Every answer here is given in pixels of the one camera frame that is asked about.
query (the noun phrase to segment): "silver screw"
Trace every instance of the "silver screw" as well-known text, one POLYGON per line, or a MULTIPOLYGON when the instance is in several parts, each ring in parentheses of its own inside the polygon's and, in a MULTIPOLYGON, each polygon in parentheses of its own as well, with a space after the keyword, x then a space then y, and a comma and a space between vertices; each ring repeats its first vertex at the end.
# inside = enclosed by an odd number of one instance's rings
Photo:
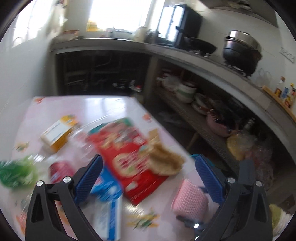
POLYGON ((43 185, 43 181, 38 181, 37 183, 36 183, 36 186, 37 187, 41 187, 43 185))
POLYGON ((63 182, 69 183, 71 181, 71 177, 64 177, 63 182))
POLYGON ((262 186, 262 183, 260 181, 256 181, 256 186, 257 187, 261 187, 262 186))
POLYGON ((235 183, 235 179, 233 177, 229 177, 227 178, 227 182, 234 184, 235 183))

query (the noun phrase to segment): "yellow and white box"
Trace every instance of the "yellow and white box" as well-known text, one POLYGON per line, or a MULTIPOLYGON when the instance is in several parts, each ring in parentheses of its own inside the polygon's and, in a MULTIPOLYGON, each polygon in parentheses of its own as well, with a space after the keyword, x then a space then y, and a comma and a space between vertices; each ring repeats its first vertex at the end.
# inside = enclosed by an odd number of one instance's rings
POLYGON ((56 153, 67 142, 68 134, 78 127, 79 123, 73 115, 63 116, 42 133, 41 141, 44 148, 51 153, 56 153))

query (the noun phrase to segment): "black frying pan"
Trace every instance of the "black frying pan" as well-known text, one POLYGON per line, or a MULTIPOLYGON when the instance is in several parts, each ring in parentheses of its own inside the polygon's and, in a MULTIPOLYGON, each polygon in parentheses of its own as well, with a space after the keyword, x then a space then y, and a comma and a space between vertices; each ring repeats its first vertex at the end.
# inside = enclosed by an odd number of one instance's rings
POLYGON ((200 40, 198 38, 190 37, 188 33, 184 30, 181 30, 179 26, 176 26, 176 29, 186 35, 184 41, 187 44, 188 48, 191 50, 199 50, 201 55, 212 54, 216 51, 216 47, 206 41, 200 40))

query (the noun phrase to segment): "pink roll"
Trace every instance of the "pink roll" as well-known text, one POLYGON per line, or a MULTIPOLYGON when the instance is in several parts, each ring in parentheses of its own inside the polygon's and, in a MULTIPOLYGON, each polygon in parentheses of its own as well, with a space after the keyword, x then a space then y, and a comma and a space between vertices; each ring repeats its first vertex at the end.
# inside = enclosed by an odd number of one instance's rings
POLYGON ((203 191, 188 179, 184 179, 172 202, 171 210, 177 216, 202 221, 208 203, 203 191))

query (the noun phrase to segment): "range hood vent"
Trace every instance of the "range hood vent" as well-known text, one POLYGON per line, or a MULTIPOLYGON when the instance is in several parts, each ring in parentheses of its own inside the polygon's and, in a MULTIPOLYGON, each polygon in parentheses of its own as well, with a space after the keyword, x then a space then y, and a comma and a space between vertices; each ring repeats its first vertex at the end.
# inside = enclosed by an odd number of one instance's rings
POLYGON ((264 0, 199 0, 208 8, 240 12, 278 27, 275 11, 264 0))

